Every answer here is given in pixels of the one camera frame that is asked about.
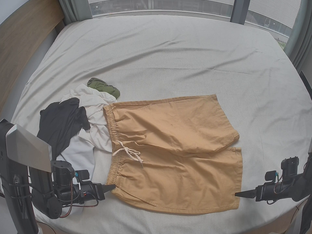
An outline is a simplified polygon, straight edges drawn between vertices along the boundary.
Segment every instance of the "building facade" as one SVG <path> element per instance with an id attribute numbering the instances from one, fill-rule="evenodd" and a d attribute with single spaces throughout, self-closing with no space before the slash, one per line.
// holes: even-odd
<path id="1" fill-rule="evenodd" d="M 94 18 L 170 14 L 229 21 L 234 0 L 88 0 Z M 287 42 L 301 0 L 250 0 L 245 25 Z"/>

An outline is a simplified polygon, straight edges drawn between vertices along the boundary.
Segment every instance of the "bed frame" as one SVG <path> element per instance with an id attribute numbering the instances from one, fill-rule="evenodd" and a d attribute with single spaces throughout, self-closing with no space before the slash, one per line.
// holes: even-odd
<path id="1" fill-rule="evenodd" d="M 17 77 L 36 49 L 64 27 L 58 0 L 29 0 L 0 25 L 0 113 Z"/>

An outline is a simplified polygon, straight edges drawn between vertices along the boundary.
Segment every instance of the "green garment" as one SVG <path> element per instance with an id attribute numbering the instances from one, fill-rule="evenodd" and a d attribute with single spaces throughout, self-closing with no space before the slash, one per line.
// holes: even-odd
<path id="1" fill-rule="evenodd" d="M 88 87 L 94 88 L 97 91 L 107 92 L 112 96 L 114 96 L 116 99 L 120 96 L 120 92 L 117 88 L 113 87 L 112 85 L 107 85 L 105 81 L 100 80 L 98 78 L 95 77 L 91 78 L 90 80 L 88 80 L 87 85 Z"/>

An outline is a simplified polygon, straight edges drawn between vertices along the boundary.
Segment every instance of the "tan shorts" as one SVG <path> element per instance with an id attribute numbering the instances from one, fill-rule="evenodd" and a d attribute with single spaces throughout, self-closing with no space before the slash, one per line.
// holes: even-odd
<path id="1" fill-rule="evenodd" d="M 201 214 L 237 209 L 239 134 L 216 95 L 105 106 L 113 144 L 106 184 L 126 203 L 158 212 Z"/>

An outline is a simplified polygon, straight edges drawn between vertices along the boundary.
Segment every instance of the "white bed sheet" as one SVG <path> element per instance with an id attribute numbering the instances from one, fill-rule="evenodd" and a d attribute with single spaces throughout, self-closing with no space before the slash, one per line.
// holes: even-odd
<path id="1" fill-rule="evenodd" d="M 217 94 L 242 147 L 242 190 L 298 156 L 301 172 L 312 136 L 312 101 L 290 60 L 260 29 L 183 16 L 127 16 L 66 26 L 29 79 L 12 122 L 37 134 L 39 111 L 91 77 L 117 87 L 118 101 Z M 93 181 L 105 183 L 111 154 L 95 149 Z M 111 193 L 79 216 L 43 222 L 70 233 L 241 233 L 293 208 L 240 200 L 237 210 L 197 216 L 134 208 Z"/>

